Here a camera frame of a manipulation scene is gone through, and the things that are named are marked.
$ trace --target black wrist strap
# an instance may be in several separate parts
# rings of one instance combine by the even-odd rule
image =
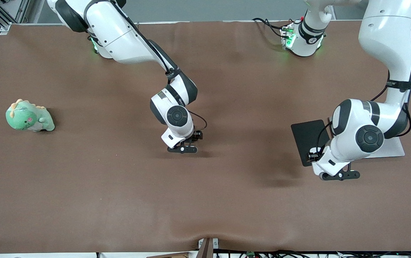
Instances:
[[[316,36],[310,35],[309,33],[307,33],[307,31],[304,30],[304,27],[306,28],[307,31],[311,32],[311,33],[320,33]],[[302,21],[302,23],[299,25],[299,35],[306,40],[307,44],[315,44],[320,38],[322,38],[323,36],[323,32],[325,32],[325,29],[313,29],[311,27],[309,27],[304,21]]]
[[[178,66],[175,66],[173,69],[169,70],[169,72],[166,72],[166,77],[168,80],[172,80],[175,78],[177,75],[179,75],[182,71]]]
[[[389,88],[400,89],[403,91],[411,90],[411,81],[402,82],[402,81],[387,80],[386,86]]]

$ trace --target black cable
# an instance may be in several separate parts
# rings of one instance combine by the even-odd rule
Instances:
[[[295,21],[294,21],[294,20],[292,20],[292,19],[289,19],[289,22],[292,22],[292,23],[294,23],[294,24],[300,24],[300,23],[302,23],[302,21],[295,22]]]
[[[325,131],[325,129],[330,126],[333,122],[330,121],[327,125],[325,125],[325,127],[320,131],[319,136],[317,137],[317,144],[315,145],[315,150],[317,151],[317,158],[320,158],[320,152],[319,152],[319,142],[320,142],[320,137],[321,134],[323,133],[323,131]]]
[[[266,24],[266,25],[268,25],[268,26],[270,26],[270,27],[272,27],[272,28],[276,28],[276,29],[281,29],[281,28],[283,27],[283,26],[278,27],[278,26],[275,26],[275,25],[270,24],[268,19],[263,20],[263,19],[261,19],[261,18],[254,18],[254,19],[252,19],[252,20],[253,20],[253,21],[260,21],[260,22],[262,22],[262,23],[264,23],[264,24]]]
[[[277,31],[274,30],[274,28],[276,28],[276,29],[281,29],[283,26],[281,26],[281,27],[274,26],[274,25],[272,25],[272,24],[269,22],[268,19],[263,20],[263,19],[261,19],[261,18],[254,18],[254,19],[252,19],[252,20],[253,20],[253,21],[262,21],[266,26],[269,26],[269,28],[271,28],[271,30],[272,30],[272,32],[273,32],[274,34],[276,34],[277,36],[279,36],[279,37],[281,37],[281,38],[284,38],[284,39],[288,39],[288,38],[289,38],[288,36],[283,36],[283,35],[277,33]]]
[[[200,129],[196,129],[196,131],[201,131],[201,130],[204,130],[204,129],[207,128],[207,120],[205,120],[202,116],[199,116],[198,114],[196,114],[196,113],[194,113],[194,112],[192,112],[192,111],[189,111],[189,112],[192,113],[193,115],[199,117],[200,119],[202,119],[202,121],[204,121],[204,123],[205,123],[204,127],[200,128]]]
[[[388,254],[390,254],[390,253],[391,253],[391,252],[387,252],[387,253],[379,254],[379,255],[374,256],[374,257],[375,257],[375,258],[381,258],[382,256],[388,255]]]
[[[407,103],[405,103],[405,104],[403,105],[402,110],[403,110],[403,112],[406,113],[407,119],[409,120],[409,127],[407,128],[407,131],[406,131],[406,132],[404,132],[404,133],[402,133],[402,134],[398,134],[398,135],[395,136],[395,137],[403,137],[403,136],[407,135],[407,134],[411,131],[411,115],[410,115],[410,113],[409,113],[409,108],[407,107]]]
[[[374,98],[371,99],[371,101],[375,101],[377,98],[379,98],[382,94],[384,94],[385,90],[387,90],[387,86],[384,87],[384,89],[377,94]]]
[[[281,258],[283,258],[283,257],[285,257],[285,256],[291,256],[291,257],[293,257],[293,258],[299,258],[299,257],[296,257],[295,255],[301,256],[301,257],[303,257],[303,258],[310,258],[309,256],[304,255],[304,254],[302,254],[302,253],[295,252],[295,251],[289,251],[289,250],[278,250],[278,251],[275,252],[275,253],[277,253],[277,254],[284,254],[284,255],[280,256]]]

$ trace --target stuffed dinosaur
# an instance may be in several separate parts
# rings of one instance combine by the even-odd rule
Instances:
[[[50,113],[44,106],[36,106],[18,99],[6,110],[6,121],[16,130],[53,131],[54,123]]]

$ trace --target green led light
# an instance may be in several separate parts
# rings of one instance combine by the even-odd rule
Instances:
[[[93,39],[93,38],[91,38],[91,42],[92,42],[92,44],[94,45],[94,50],[95,50],[96,52],[99,52],[99,51],[97,50],[97,46],[96,46],[96,43],[94,42],[94,39]]]
[[[296,39],[296,34],[293,33],[289,39],[287,39],[287,47],[292,47],[293,42]]]
[[[323,39],[323,37],[321,37],[321,38],[319,39],[319,44],[317,45],[317,48],[319,48],[319,47],[321,46],[321,41],[322,41],[322,39]]]

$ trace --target floor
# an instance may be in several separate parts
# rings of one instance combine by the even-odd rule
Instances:
[[[352,6],[336,6],[338,20],[361,19],[368,5],[368,0]],[[225,21],[250,20],[256,17],[270,20],[299,18],[305,13],[305,4],[301,0],[132,0],[123,10],[135,22],[168,21]],[[60,20],[48,7],[45,0],[31,0],[26,22],[60,23]]]

